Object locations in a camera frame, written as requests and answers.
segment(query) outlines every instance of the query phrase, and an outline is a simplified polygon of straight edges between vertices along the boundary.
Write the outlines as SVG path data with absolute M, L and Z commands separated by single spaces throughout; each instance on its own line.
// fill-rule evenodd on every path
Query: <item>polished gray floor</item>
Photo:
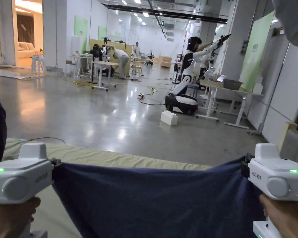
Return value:
M 160 121 L 163 105 L 139 102 L 138 93 L 158 92 L 144 102 L 159 104 L 170 91 L 172 70 L 143 67 L 145 77 L 114 80 L 109 92 L 78 88 L 63 76 L 21 81 L 0 77 L 0 100 L 7 112 L 8 137 L 31 139 L 51 136 L 68 145 L 93 147 L 156 159 L 218 165 L 254 153 L 262 137 L 226 126 L 235 117 L 217 114 L 220 122 L 178 114 L 178 124 Z M 222 110 L 228 104 L 219 103 Z M 53 139 L 44 140 L 60 143 Z

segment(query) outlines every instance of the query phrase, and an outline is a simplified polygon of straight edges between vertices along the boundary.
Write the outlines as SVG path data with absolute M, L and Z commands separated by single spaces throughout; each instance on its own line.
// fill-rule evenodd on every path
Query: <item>dark blue fabric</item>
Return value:
M 207 171 L 65 163 L 53 187 L 83 238 L 255 237 L 265 217 L 242 160 Z

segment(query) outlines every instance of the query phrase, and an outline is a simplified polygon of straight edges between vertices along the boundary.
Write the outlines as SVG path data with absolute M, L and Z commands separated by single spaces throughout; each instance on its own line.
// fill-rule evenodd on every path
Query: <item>person in white shirt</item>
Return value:
M 118 63 L 120 64 L 114 68 L 114 70 L 119 68 L 119 77 L 118 78 L 126 79 L 125 74 L 124 74 L 124 68 L 129 61 L 129 56 L 127 55 L 126 52 L 124 52 L 122 50 L 115 49 L 112 45 L 107 45 L 107 46 L 114 51 L 113 56 L 115 59 L 118 59 Z
M 136 42 L 136 46 L 133 47 L 133 54 L 136 55 L 136 57 L 140 56 L 140 48 L 138 42 Z

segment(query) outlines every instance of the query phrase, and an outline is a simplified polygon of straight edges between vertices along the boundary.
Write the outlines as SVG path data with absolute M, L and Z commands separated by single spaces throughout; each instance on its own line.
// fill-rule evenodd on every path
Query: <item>green panel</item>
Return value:
M 98 26 L 98 40 L 102 40 L 107 35 L 107 28 Z
M 81 53 L 86 50 L 86 44 L 87 44 L 87 28 L 88 28 L 88 22 L 85 18 L 82 18 L 80 16 L 75 16 L 75 30 L 74 34 L 75 36 L 80 36 L 82 41 L 82 49 Z
M 271 22 L 275 12 L 257 20 L 253 24 L 252 33 L 248 48 L 246 51 L 240 82 L 243 82 L 242 88 L 252 92 L 257 77 L 260 75 L 260 64 L 269 34 Z

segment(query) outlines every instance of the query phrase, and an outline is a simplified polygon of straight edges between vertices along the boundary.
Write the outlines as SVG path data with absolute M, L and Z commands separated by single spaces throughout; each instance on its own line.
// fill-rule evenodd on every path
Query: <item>beige bed sheet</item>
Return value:
M 4 160 L 18 158 L 21 145 L 17 139 L 7 139 Z M 151 159 L 141 156 L 102 151 L 93 148 L 79 148 L 67 145 L 46 143 L 47 157 L 61 159 L 62 162 L 88 164 L 120 168 L 156 168 L 174 170 L 206 170 L 212 166 L 186 164 L 165 160 Z M 32 230 L 47 230 L 51 238 L 78 238 L 81 237 L 75 228 L 61 201 L 52 186 L 38 194 L 41 206 L 37 209 L 32 223 Z

